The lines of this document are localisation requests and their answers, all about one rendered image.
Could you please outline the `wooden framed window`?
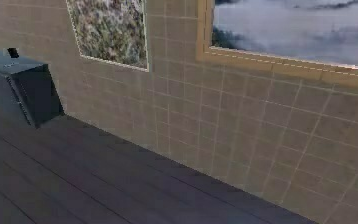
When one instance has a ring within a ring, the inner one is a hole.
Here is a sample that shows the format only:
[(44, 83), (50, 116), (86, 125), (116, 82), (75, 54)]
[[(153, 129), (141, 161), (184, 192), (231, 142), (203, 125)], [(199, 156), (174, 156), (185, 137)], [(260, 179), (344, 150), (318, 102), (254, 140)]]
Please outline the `wooden framed window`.
[(197, 60), (358, 88), (358, 0), (197, 6)]

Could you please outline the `dark grey cabinet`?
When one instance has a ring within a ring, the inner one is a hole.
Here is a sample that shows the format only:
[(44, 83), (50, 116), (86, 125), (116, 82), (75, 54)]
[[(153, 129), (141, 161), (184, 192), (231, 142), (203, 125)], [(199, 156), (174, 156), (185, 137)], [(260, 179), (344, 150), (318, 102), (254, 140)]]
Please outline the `dark grey cabinet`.
[(0, 112), (38, 128), (64, 114), (47, 63), (0, 50)]

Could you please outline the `speckled framed wall picture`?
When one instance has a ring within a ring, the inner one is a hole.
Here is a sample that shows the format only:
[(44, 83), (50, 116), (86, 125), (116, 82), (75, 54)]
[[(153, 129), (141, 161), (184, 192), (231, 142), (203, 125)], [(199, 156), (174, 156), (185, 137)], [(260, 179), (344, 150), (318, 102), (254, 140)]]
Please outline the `speckled framed wall picture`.
[(79, 55), (149, 70), (145, 0), (65, 0)]

